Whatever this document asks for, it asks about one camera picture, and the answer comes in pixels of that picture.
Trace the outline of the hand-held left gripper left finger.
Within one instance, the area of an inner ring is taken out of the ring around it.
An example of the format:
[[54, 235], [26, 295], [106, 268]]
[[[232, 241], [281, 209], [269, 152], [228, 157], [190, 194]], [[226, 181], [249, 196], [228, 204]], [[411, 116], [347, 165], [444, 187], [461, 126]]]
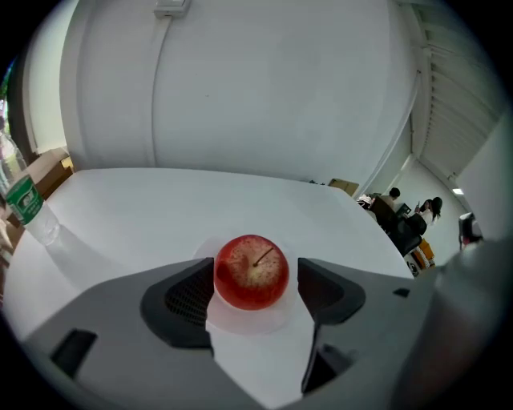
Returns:
[[90, 287], [23, 347], [85, 410], [263, 410], [216, 363], [206, 328], [210, 258]]

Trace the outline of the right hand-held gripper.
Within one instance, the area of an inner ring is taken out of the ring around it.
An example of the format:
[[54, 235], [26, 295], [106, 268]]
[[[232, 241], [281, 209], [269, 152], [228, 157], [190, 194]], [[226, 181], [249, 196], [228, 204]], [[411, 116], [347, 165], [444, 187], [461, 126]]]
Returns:
[[393, 410], [443, 408], [484, 373], [513, 305], [513, 216], [479, 222], [483, 239], [439, 268], [426, 318], [404, 363]]

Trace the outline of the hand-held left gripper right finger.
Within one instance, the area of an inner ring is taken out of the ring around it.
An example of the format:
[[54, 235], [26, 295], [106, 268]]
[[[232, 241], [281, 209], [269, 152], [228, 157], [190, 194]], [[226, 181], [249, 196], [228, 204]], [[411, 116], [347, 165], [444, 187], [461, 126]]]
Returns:
[[281, 410], [397, 410], [398, 380], [437, 276], [401, 278], [306, 258], [297, 267], [313, 339], [302, 398]]

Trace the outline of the white plate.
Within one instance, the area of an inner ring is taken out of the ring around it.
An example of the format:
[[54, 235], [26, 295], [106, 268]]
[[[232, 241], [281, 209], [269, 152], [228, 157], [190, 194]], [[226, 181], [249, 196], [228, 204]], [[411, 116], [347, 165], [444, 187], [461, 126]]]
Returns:
[[[230, 240], [211, 237], [199, 247], [196, 256], [213, 257], [215, 260], [219, 250]], [[275, 331], [289, 319], [297, 299], [297, 258], [284, 243], [272, 242], [283, 251], [289, 264], [289, 283], [284, 295], [270, 307], [245, 311], [228, 304], [214, 286], [214, 296], [208, 304], [209, 325], [233, 334], [248, 336]]]

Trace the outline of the red round object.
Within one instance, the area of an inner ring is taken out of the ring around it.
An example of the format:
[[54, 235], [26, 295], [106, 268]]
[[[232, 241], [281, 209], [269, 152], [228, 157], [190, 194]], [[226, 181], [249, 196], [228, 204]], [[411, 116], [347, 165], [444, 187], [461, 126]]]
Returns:
[[283, 251], [259, 235], [231, 239], [214, 260], [214, 286], [231, 306], [258, 311], [275, 304], [289, 283], [289, 264]]

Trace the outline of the yellow carton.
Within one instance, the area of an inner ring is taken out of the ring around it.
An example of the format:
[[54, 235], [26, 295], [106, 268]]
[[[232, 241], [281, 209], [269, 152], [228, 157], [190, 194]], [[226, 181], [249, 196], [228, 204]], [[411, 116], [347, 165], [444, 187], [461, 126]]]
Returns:
[[415, 248], [414, 257], [418, 262], [418, 266], [422, 269], [428, 269], [435, 265], [434, 253], [430, 247], [430, 244], [422, 239], [421, 243]]

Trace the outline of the black office chair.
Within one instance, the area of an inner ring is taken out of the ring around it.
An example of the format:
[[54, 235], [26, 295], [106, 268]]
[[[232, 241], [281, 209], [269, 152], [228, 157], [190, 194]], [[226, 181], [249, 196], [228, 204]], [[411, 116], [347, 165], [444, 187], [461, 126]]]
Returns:
[[422, 242], [427, 225], [420, 215], [398, 216], [381, 197], [374, 199], [370, 211], [401, 256], [411, 253]]

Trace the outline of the flat brown cardboard box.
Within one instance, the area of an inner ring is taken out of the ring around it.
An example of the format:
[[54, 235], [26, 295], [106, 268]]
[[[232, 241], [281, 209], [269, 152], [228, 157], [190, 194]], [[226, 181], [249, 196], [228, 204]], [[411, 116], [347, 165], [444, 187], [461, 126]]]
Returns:
[[331, 179], [328, 186], [341, 189], [351, 197], [354, 196], [354, 194], [357, 192], [357, 189], [359, 188], [358, 183], [350, 182], [344, 179]]

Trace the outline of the clear water bottle green label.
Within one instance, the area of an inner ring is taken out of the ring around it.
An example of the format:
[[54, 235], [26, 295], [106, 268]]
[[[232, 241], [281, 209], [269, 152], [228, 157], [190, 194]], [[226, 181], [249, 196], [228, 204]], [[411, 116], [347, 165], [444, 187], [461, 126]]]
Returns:
[[51, 245], [60, 223], [38, 192], [27, 165], [12, 138], [0, 131], [0, 195], [11, 214], [42, 245]]

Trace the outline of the white wall junction box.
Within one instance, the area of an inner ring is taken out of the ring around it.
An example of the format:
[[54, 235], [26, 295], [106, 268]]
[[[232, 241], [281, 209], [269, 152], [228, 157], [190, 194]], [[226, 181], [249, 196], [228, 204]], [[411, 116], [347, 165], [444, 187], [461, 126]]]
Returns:
[[192, 0], [157, 0], [153, 10], [157, 18], [182, 18]]

